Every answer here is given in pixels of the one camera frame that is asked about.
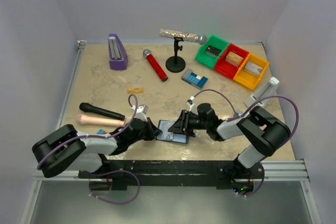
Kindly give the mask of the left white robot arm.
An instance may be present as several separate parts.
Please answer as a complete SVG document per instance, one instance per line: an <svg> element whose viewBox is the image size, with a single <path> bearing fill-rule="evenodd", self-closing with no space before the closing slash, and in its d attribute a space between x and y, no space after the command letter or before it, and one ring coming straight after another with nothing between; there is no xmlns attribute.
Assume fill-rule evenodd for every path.
<svg viewBox="0 0 336 224"><path fill-rule="evenodd" d="M93 164L83 164L79 170L96 172L102 166L101 155L119 155L140 141L152 141L162 131L147 118L133 119L121 130L110 134L88 134L77 131L72 124L66 124L52 132L32 147L38 165L46 178L55 177L74 164L81 155L93 156Z"/></svg>

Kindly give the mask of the gold VIP card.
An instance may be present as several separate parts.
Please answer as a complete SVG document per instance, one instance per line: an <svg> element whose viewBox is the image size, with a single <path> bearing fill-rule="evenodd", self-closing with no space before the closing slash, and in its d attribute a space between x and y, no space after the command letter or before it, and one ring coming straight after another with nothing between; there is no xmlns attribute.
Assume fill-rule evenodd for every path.
<svg viewBox="0 0 336 224"><path fill-rule="evenodd" d="M131 85L127 87L127 94L141 94L144 92L143 85Z"/></svg>

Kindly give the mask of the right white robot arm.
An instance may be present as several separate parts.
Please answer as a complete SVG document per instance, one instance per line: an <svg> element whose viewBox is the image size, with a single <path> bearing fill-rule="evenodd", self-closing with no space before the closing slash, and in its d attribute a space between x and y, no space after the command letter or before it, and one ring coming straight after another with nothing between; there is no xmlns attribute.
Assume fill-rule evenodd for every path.
<svg viewBox="0 0 336 224"><path fill-rule="evenodd" d="M236 158L245 169L271 157L291 135L287 125L260 106L251 109L246 116L230 121L220 119L209 103L200 104L197 113L183 110L168 129L171 133L191 137L195 137L194 130L205 130L212 140L218 142L245 136L250 145Z"/></svg>

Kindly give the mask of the navy blue card holder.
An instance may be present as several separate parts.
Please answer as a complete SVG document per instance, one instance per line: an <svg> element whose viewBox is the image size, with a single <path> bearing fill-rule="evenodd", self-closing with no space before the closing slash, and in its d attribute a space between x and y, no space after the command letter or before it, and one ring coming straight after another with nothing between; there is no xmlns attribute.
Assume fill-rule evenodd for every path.
<svg viewBox="0 0 336 224"><path fill-rule="evenodd" d="M186 136L186 135L183 135L183 134L174 134L173 133L173 140L172 141L163 141L163 142L170 142L170 143L187 145L189 143L189 137Z"/></svg>

